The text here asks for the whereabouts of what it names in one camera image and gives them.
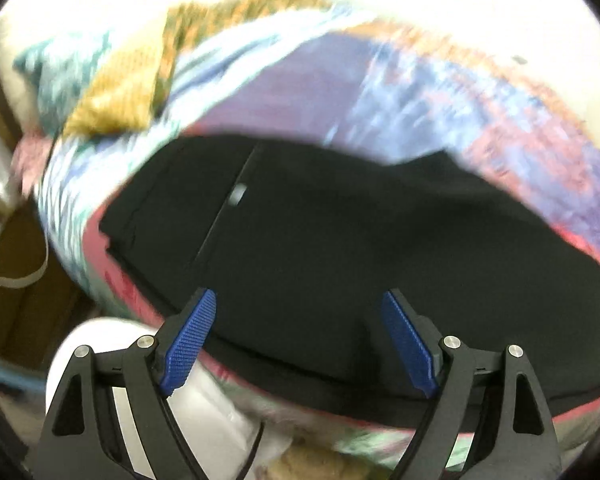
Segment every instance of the metal screw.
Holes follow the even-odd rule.
[[[522,348],[520,348],[518,345],[511,345],[509,347],[509,353],[513,355],[513,357],[522,357],[524,355]]]
[[[448,335],[444,339],[445,346],[448,348],[460,348],[462,344],[460,340],[454,335]]]
[[[138,341],[136,342],[136,344],[140,347],[140,348],[150,348],[151,346],[154,345],[154,337],[151,335],[143,335],[140,339],[138,339]]]
[[[236,184],[231,195],[229,195],[229,205],[238,205],[245,191],[247,191],[246,184]]]
[[[74,355],[76,357],[84,357],[88,353],[89,353],[89,347],[87,345],[80,345],[74,351]]]

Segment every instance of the patterned blanket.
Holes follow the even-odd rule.
[[[256,1],[171,9],[130,36],[96,37],[64,65],[41,61],[52,42],[21,56],[49,113],[48,133],[63,133],[36,192],[42,223],[68,272],[110,314],[161,321],[105,253],[98,220],[107,202],[165,142],[218,126],[383,164],[445,150],[600,263],[600,151],[551,89],[368,12],[325,0]],[[72,91],[53,88],[60,70],[74,74]],[[341,452],[394,466],[413,434],[286,405],[201,359],[243,409],[321,435]],[[592,414],[600,399],[554,421],[565,449],[588,438]],[[470,442],[459,437],[450,465],[464,460]]]

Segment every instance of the colorful fabric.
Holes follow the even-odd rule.
[[[221,127],[383,164],[446,150],[559,233],[582,238],[600,263],[600,150],[568,113],[487,70],[327,34],[263,70],[192,131]]]
[[[183,126],[195,121],[260,70],[299,44],[330,30],[352,27],[372,19],[368,12],[348,7],[330,10],[290,10],[226,31],[222,41],[211,38],[178,60],[174,75],[177,98],[146,131],[115,137],[69,136],[54,149],[46,178],[36,197],[43,226],[69,275],[108,314],[135,317],[120,298],[130,289],[123,282],[112,292],[102,276],[84,259],[82,234],[86,221],[141,164]]]
[[[19,140],[11,159],[11,169],[20,179],[20,191],[24,197],[29,197],[45,174],[52,145],[53,140],[38,130],[25,132]]]
[[[257,480],[386,480],[391,470],[305,442],[256,471]]]
[[[164,47],[155,84],[154,110],[162,107],[171,89],[178,54],[240,23],[270,16],[285,9],[327,9],[327,0],[225,0],[214,6],[195,2],[171,8],[164,26]]]
[[[74,32],[29,47],[13,67],[38,93],[40,125],[55,137],[74,110],[107,54],[118,44],[114,31],[102,34]]]
[[[309,11],[293,13],[294,19],[300,12]],[[600,262],[600,152],[551,91],[417,28],[360,25],[368,16],[357,23],[351,15],[331,21],[328,13],[311,12],[320,16],[320,28],[307,25],[301,37],[292,27],[278,34],[279,14],[228,28],[192,52],[179,50],[182,38],[167,34],[160,59],[164,86],[154,96],[165,105],[158,121],[142,134],[58,144],[38,190],[41,217],[65,267],[109,313],[161,321],[107,257],[98,215],[131,172],[191,123],[189,134],[238,124],[287,137],[299,132],[299,139],[387,164],[445,149]],[[186,30],[179,19],[170,30]],[[265,20],[275,23],[266,34],[250,28]],[[323,35],[342,28],[349,28],[346,35]],[[207,37],[202,29],[191,37],[197,34]],[[208,356],[201,359],[239,407],[320,435],[321,444],[338,452],[391,467],[413,436],[285,404]],[[600,400],[556,420],[560,441],[586,440],[591,413],[599,416]],[[471,439],[459,436],[450,466],[462,463]]]
[[[139,132],[150,126],[163,28],[164,15],[112,51],[68,117],[64,136]]]

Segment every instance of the black cable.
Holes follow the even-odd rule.
[[[244,480],[245,476],[247,476],[247,473],[251,469],[251,466],[253,465],[253,461],[256,458],[256,453],[258,452],[258,446],[260,446],[260,441],[262,440],[263,434],[264,434],[264,422],[261,422],[260,429],[258,430],[258,434],[256,435],[256,440],[253,441],[253,446],[251,446],[251,451],[249,453],[249,456],[247,457],[246,462],[242,466],[242,469],[240,469],[240,472],[238,473],[238,476],[235,478],[235,480]]]

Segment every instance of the white cable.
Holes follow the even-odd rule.
[[[0,276],[0,286],[5,288],[25,288],[26,286],[32,285],[37,280],[42,278],[46,271],[46,266],[49,262],[49,238],[45,232],[45,261],[42,262],[42,266],[32,272],[28,276],[24,276],[22,278],[5,278]]]

